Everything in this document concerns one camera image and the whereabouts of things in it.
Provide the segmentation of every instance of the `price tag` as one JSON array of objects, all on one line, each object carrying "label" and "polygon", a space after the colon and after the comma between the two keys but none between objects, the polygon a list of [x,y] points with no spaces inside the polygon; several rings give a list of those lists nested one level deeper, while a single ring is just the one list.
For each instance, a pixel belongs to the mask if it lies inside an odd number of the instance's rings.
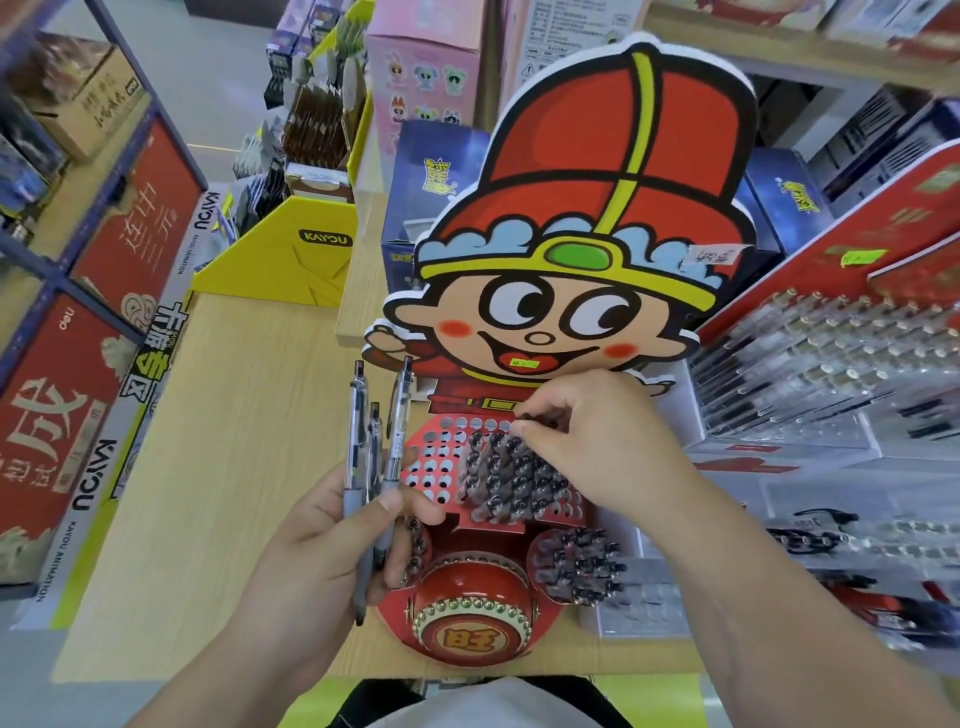
[{"label": "price tag", "polygon": [[686,252],[684,265],[702,263],[705,265],[730,265],[740,256],[740,251],[749,248],[740,243],[721,243],[718,245],[691,245]]},{"label": "price tag", "polygon": [[848,251],[840,258],[840,267],[848,265],[870,265],[876,263],[886,254],[885,250],[878,251]]}]

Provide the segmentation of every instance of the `shelf rack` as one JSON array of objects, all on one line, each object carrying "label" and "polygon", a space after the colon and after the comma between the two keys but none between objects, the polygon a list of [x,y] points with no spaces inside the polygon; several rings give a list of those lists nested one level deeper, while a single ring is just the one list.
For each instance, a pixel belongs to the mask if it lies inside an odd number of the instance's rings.
[{"label": "shelf rack", "polygon": [[[5,278],[0,288],[0,309],[3,311],[0,316],[0,391],[29,347],[47,307],[58,292],[82,303],[134,342],[143,338],[140,331],[75,283],[68,274],[104,219],[110,196],[135,164],[156,119],[163,121],[194,179],[201,188],[207,187],[203,172],[103,1],[84,2],[107,40],[123,52],[146,94],[94,159],[73,162],[67,167],[60,185],[37,221],[29,248],[0,231],[0,255],[30,274],[16,271]],[[0,30],[0,75],[23,57],[36,32],[57,14],[66,0],[12,0],[12,4],[17,7],[8,11],[7,25]]]}]

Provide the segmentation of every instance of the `metal shelf frame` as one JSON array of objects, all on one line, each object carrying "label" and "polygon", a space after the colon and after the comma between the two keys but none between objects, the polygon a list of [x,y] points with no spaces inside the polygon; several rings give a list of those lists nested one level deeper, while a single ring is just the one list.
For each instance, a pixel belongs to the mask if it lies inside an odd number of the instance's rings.
[{"label": "metal shelf frame", "polygon": [[[23,57],[29,50],[36,32],[50,22],[54,15],[66,5],[66,1],[67,0],[27,0],[27,2],[23,4],[23,9],[15,27],[8,30],[5,36],[0,37],[0,77]],[[0,255],[5,256],[10,262],[30,271],[43,283],[36,300],[31,303],[10,342],[5,343],[3,348],[0,349],[0,391],[2,391],[6,385],[7,379],[22,357],[23,352],[29,348],[46,311],[49,309],[50,300],[56,293],[65,293],[75,299],[78,303],[81,303],[93,311],[101,319],[110,323],[125,336],[132,339],[133,342],[139,343],[143,339],[143,332],[132,326],[117,313],[110,310],[100,299],[74,282],[69,277],[69,272],[99,227],[107,210],[109,196],[121,178],[129,173],[132,166],[136,163],[150,134],[151,125],[157,118],[163,120],[167,132],[173,138],[180,152],[180,156],[189,166],[194,179],[200,185],[201,189],[207,188],[204,173],[198,166],[197,161],[193,158],[193,155],[190,154],[183,138],[180,136],[180,132],[170,118],[170,114],[167,113],[167,110],[160,102],[156,90],[144,73],[143,67],[137,61],[130,45],[120,33],[120,29],[104,5],[103,0],[84,0],[84,2],[99,24],[107,40],[123,51],[124,56],[136,73],[137,78],[139,78],[140,83],[143,84],[144,89],[150,94],[153,102],[147,113],[144,114],[143,119],[137,125],[130,141],[117,160],[115,167],[104,179],[96,200],[90,208],[87,209],[80,225],[73,230],[70,240],[67,241],[63,252],[56,260],[43,255],[37,255],[22,243],[14,240],[5,232],[0,231]],[[56,211],[50,209],[45,211],[45,214],[56,214]]]}]

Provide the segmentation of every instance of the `pink box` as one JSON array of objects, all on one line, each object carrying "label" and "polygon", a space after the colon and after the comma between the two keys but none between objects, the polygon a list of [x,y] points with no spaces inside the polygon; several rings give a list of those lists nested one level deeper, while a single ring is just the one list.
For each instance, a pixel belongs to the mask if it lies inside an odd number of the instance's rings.
[{"label": "pink box", "polygon": [[367,66],[385,174],[404,119],[473,124],[485,7],[486,0],[378,0]]}]

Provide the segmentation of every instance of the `want want mascot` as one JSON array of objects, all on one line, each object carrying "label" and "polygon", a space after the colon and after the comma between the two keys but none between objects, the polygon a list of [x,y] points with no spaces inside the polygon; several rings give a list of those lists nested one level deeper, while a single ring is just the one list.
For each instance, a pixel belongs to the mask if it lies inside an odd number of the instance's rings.
[{"label": "want want mascot", "polygon": [[509,411],[555,376],[672,361],[750,245],[733,194],[756,99],[733,66],[636,34],[541,71],[506,107],[479,182],[418,242],[421,291],[391,295],[366,360],[415,358],[434,413]]}]

